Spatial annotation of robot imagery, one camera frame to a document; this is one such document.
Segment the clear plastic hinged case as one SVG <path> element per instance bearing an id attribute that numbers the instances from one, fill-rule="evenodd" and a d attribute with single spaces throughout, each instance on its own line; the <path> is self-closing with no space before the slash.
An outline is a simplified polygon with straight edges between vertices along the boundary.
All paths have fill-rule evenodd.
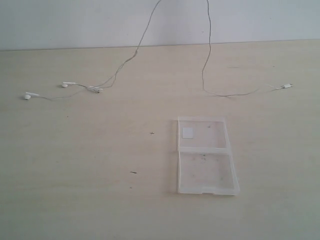
<path id="1" fill-rule="evenodd" d="M 239 194 L 225 118 L 180 116 L 177 153 L 180 194 Z"/>

